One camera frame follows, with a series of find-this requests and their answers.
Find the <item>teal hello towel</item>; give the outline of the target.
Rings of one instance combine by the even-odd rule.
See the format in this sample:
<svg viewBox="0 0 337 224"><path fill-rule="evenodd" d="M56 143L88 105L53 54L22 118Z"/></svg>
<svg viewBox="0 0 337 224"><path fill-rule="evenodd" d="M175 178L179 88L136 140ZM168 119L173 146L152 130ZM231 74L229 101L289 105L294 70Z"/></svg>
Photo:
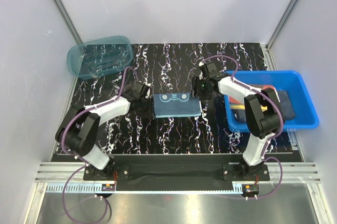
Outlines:
<svg viewBox="0 0 337 224"><path fill-rule="evenodd" d="M154 116L160 118L187 118L200 116L201 102L189 93L166 93L153 95Z"/></svg>

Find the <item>orange towel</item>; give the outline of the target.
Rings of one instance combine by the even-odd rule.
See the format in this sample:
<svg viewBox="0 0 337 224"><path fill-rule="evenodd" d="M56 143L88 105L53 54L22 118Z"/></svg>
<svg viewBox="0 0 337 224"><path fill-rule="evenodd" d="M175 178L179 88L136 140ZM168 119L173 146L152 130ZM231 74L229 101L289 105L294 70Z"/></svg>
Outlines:
<svg viewBox="0 0 337 224"><path fill-rule="evenodd" d="M277 92L276 88L272 85L250 85L248 88L240 85L234 85L234 88L229 88L225 95L229 97L230 103L244 104L244 97L254 94L252 92L253 89L261 91L267 88L271 88Z"/></svg>

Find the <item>dark blue towel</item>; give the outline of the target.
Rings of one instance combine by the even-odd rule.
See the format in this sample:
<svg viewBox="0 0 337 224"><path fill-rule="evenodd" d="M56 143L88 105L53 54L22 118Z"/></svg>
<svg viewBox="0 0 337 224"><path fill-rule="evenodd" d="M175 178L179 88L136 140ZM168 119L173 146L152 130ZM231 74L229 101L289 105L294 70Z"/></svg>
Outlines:
<svg viewBox="0 0 337 224"><path fill-rule="evenodd" d="M288 93L285 90L278 90L278 95L280 98L281 109L283 113L283 117L286 121L292 120L296 117L295 112L293 111L291 101L289 99ZM245 110L232 110L232 114L234 115L234 119L238 123L246 123L246 115Z"/></svg>

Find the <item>yellow towel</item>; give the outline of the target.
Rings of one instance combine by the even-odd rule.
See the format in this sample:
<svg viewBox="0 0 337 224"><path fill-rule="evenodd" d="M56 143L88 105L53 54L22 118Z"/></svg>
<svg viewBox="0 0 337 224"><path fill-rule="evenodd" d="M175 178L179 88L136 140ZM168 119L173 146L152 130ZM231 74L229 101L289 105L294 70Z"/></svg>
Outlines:
<svg viewBox="0 0 337 224"><path fill-rule="evenodd" d="M245 110L245 106L243 104L231 104L230 103L230 109L232 110ZM261 106L262 111L267 110L267 106Z"/></svg>

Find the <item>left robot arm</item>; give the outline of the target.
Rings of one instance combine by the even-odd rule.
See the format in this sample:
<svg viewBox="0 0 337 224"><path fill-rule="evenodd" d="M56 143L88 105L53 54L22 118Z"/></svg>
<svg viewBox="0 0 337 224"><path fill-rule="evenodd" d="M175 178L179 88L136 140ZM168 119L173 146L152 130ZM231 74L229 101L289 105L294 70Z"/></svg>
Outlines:
<svg viewBox="0 0 337 224"><path fill-rule="evenodd" d="M153 98L150 84L135 82L112 99L89 106L72 105L56 131L55 141L64 152L86 163L88 171L103 180L116 174L114 160L96 144L99 127L129 112L151 118Z"/></svg>

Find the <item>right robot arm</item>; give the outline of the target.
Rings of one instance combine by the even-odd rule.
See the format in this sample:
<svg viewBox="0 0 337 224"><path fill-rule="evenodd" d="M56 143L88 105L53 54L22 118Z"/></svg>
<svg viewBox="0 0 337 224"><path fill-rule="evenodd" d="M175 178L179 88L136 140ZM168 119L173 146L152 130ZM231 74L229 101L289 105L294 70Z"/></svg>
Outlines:
<svg viewBox="0 0 337 224"><path fill-rule="evenodd" d="M240 163L234 168L240 177L251 180L265 159L272 138L283 131L284 118L279 97L273 88L260 89L221 73L214 63L199 64L200 75L192 78L192 96L211 99L214 92L227 95L244 105L250 137Z"/></svg>

